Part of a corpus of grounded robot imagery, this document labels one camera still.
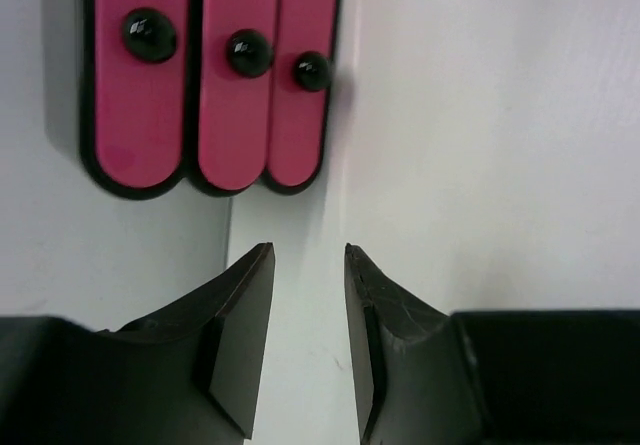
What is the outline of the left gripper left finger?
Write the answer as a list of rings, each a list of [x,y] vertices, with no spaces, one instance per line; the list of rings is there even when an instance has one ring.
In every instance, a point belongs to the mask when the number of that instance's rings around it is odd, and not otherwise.
[[[1,321],[5,444],[241,444],[251,438],[275,253],[117,331],[53,316]]]

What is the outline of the pink top drawer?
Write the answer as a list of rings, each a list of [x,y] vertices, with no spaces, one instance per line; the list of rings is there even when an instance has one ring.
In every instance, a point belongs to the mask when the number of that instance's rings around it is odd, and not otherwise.
[[[121,194],[158,195],[182,161],[189,0],[93,0],[93,144]]]

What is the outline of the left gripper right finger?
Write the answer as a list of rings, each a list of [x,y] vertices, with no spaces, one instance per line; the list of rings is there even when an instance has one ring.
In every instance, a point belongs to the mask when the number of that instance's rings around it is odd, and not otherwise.
[[[444,314],[355,245],[344,285],[364,444],[635,444],[635,310]]]

